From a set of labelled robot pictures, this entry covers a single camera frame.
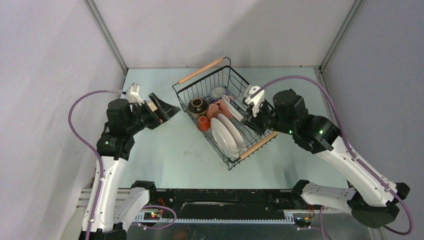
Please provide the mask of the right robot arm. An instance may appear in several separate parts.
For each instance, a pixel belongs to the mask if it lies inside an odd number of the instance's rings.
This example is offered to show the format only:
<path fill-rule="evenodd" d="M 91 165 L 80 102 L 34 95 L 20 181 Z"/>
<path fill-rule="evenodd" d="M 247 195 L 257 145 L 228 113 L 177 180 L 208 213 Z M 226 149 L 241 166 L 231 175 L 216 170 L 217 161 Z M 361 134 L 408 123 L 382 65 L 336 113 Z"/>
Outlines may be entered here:
<path fill-rule="evenodd" d="M 407 197 L 410 188 L 377 173 L 343 142 L 334 123 L 308 112 L 303 97 L 292 89 L 283 90 L 273 96 L 270 106 L 258 86 L 251 86 L 243 96 L 247 105 L 245 126 L 259 134 L 271 130 L 292 136 L 300 148 L 331 164 L 350 183 L 349 188 L 337 188 L 301 179 L 291 190 L 290 201 L 295 208 L 321 205 L 338 209 L 373 229 L 395 221 L 400 211 L 398 202 Z"/>

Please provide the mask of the green rim Hao Wei plate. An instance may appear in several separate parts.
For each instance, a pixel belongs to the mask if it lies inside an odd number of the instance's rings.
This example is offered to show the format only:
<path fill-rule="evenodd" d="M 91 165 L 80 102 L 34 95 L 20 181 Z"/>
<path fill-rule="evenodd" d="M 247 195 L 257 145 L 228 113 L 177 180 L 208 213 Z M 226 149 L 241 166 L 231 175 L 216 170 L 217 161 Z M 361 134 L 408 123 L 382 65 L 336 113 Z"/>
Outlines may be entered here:
<path fill-rule="evenodd" d="M 221 99 L 237 121 L 242 122 L 245 119 L 246 112 L 229 95 L 223 94 Z"/>

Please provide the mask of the green red rim plate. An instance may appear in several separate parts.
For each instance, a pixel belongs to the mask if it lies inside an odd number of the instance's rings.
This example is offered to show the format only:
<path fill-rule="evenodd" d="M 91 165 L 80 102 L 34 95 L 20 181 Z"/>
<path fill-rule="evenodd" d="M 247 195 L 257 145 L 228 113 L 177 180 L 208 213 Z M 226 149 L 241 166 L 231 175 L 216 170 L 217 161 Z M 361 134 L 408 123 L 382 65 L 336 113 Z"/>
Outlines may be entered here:
<path fill-rule="evenodd" d="M 236 126 L 222 113 L 218 114 L 218 119 L 224 124 L 224 126 L 227 128 L 227 130 L 230 132 L 231 136 L 233 137 L 238 151 L 239 152 L 245 152 L 248 148 L 247 145 L 239 132 L 239 130 L 236 128 Z"/>

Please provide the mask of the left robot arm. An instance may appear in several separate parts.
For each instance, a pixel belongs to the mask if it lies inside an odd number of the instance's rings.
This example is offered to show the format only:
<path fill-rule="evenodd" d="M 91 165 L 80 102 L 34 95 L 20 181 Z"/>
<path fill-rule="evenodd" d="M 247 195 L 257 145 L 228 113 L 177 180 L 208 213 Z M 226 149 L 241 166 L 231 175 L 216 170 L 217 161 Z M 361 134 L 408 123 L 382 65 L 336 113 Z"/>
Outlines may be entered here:
<path fill-rule="evenodd" d="M 128 164 L 134 136 L 144 129 L 153 130 L 169 121 L 180 108 L 162 101 L 154 93 L 150 101 L 138 94 L 112 100 L 107 105 L 107 122 L 96 147 L 86 140 L 97 158 L 94 182 L 82 220 L 81 240 L 125 240 L 140 210 L 158 202 L 153 181 L 137 180 L 123 203 L 116 207 L 119 182 Z"/>

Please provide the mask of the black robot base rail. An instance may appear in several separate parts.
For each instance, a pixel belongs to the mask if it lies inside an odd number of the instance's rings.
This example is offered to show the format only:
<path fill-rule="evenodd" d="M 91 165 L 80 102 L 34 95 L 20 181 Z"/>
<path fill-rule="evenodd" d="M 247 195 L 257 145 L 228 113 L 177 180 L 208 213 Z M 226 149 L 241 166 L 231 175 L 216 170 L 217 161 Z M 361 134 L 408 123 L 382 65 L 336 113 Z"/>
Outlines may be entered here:
<path fill-rule="evenodd" d="M 284 220 L 289 210 L 310 209 L 289 189 L 160 188 L 149 204 L 171 208 L 180 221 Z"/>

